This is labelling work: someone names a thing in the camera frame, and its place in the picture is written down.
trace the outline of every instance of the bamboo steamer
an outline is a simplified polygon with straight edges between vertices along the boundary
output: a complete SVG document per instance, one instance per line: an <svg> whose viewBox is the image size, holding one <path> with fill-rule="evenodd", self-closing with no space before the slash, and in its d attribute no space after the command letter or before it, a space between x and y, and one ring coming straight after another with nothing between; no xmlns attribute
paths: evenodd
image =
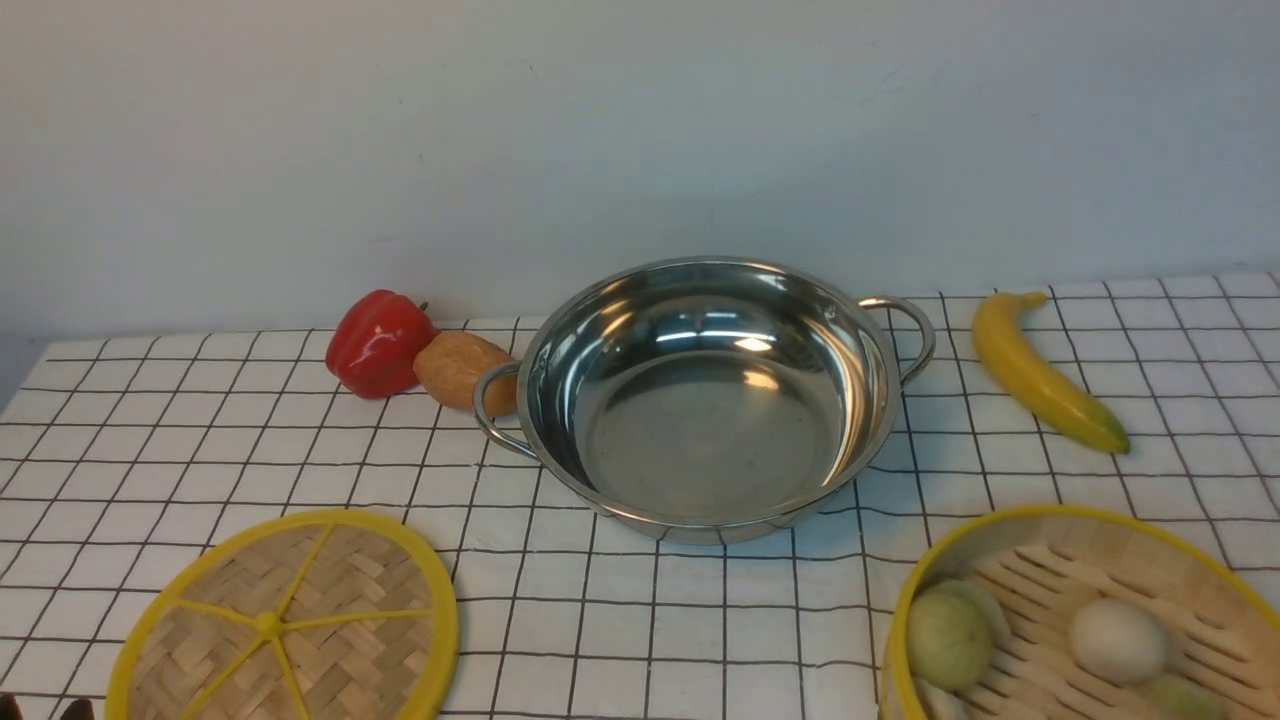
<svg viewBox="0 0 1280 720"><path fill-rule="evenodd" d="M142 614L106 720L435 717L458 618L444 565L380 515L264 523L183 570Z"/></svg>
<svg viewBox="0 0 1280 720"><path fill-rule="evenodd" d="M1129 688L1075 665L1075 611L1098 597L1134 602L1170 630L1169 671L1226 701L1231 720L1280 719L1280 616L1230 570L1146 523L1073 506L1018 507L954 530L916 564L893 610L881 675L884 720L925 720L906 660L916 592L964 578L1000 601L1014 630L960 694L970 717L1158 719Z"/></svg>

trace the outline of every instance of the pot rim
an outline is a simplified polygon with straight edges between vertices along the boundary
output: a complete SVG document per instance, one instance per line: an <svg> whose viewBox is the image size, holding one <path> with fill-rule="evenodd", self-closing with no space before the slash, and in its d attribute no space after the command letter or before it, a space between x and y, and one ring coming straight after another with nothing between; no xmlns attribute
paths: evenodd
<svg viewBox="0 0 1280 720"><path fill-rule="evenodd" d="M561 465L556 460L556 457L548 451L547 446L543 443L543 439L538 437L536 433L529 433L529 432L525 433L525 439L534 450L534 454L538 456L538 460L544 465L547 465L547 468L552 471L552 474L556 475L556 478L561 483L563 483L566 487L568 487L570 489L572 489L573 492L582 496L589 502L596 505L603 511L611 515L620 515L640 523L649 523L668 528L689 528L689 529L736 528L742 525L754 525L758 523L769 523L772 520L777 520L778 518L787 516L804 507L808 507L809 505L820 502L828 498L829 496L835 495L846 484L849 484L850 480L852 480L854 477L858 475L858 473L860 473L863 469L867 468L868 464L870 464L872 459L884 446L884 442L888 439L890 432L893 428L893 423L897 419L899 405L901 404L901 397L902 397L902 387L900 382L901 370L899 369L897 361L893 360L896 357L896 354L890 352L893 348L893 346L886 338L884 331L879 327L879 323L877 323L876 319L870 316L870 314L868 314L861 306L859 306L856 300L854 300L844 291L833 287L832 284L824 281L820 281L808 273L796 270L781 263L768 263L763 260L755 260L736 255L689 255L681 258L669 258L666 260L655 260L652 263L636 265L626 270L621 270L599 282L595 282L591 286L577 292L564 302L562 302L559 307L557 307L550 315L547 316L543 324L538 328L538 332L534 334L534 338L529 342L527 350L525 351L525 357L534 356L541 350L543 343L547 341L547 336L550 334L550 332L559 324L559 322L564 318L564 315L567 315L575 306L577 306L588 297L599 293L609 284L616 283L623 278L650 270L673 268L680 265L707 265L707 264L750 266L750 268L758 268L760 270L768 270L777 274L794 277L796 279L804 281L817 287L818 290L828 293L831 297L838 301L841 305L841 311L847 313L859 320L860 328L872 336L881 355L886 357L886 360L888 360L884 363L884 380L888 384L886 392L887 402L884 413L881 416L878 427L873 428L868 438L868 442L863 448L863 452L859 454L856 457L854 457L838 475L835 475L827 483L812 491L808 491L803 495L787 500L786 502L767 509L760 515L751 515L751 516L745 516L740 520L731 520L722 523L708 523L708 521L699 521L700 520L699 518L686 518L678 515L650 512L648 510L641 510L639 507L634 507L631 505L620 502L617 500L613 500L612 497L602 495L599 491L584 484L563 465ZM517 416L520 418L521 430L525 430L525 428L535 427L529 411L529 379L530 374L532 373L532 365L534 363L521 360L520 374L516 380L516 410L517 410Z"/></svg>

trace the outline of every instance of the stainless steel pot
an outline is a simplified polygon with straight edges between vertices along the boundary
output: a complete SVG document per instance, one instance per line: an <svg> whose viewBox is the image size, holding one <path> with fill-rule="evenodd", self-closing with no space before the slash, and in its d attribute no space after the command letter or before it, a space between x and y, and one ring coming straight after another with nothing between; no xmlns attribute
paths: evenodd
<svg viewBox="0 0 1280 720"><path fill-rule="evenodd" d="M920 328L901 380L869 307ZM522 361L480 379L475 407L520 373L527 442L476 420L604 515L672 542L731 543L795 523L851 480L933 348L928 318L905 300L854 301L753 260L664 260L580 292Z"/></svg>

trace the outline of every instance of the table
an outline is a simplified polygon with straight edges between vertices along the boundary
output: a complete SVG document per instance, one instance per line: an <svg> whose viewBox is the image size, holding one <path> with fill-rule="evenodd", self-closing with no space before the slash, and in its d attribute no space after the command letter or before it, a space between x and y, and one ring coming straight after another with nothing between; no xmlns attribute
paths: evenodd
<svg viewBox="0 0 1280 720"><path fill-rule="evenodd" d="M0 687L28 717L77 696L101 717L122 641L174 574L334 506L407 523L454 574L445 717L872 719L911 564L1011 505L1149 520L1280 605L1276 275L1047 291L1028 332L1121 418L1129 456L1065 441L992 384L966 329L980 295L919 297L938 354L872 466L799 527L727 548L596 516L422 392L339 389L330 331L55 343L0 416ZM914 356L918 333L878 319ZM465 327L518 356L539 322Z"/></svg>

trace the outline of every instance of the potato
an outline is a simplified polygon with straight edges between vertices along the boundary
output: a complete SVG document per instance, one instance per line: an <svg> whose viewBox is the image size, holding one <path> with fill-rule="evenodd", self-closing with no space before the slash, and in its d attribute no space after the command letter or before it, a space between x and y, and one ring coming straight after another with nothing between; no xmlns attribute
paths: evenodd
<svg viewBox="0 0 1280 720"><path fill-rule="evenodd" d="M456 410L471 410L476 380L490 368L515 360L511 354L462 331L445 331L413 359L413 374L436 402ZM489 383L484 410L490 418L516 410L516 375Z"/></svg>

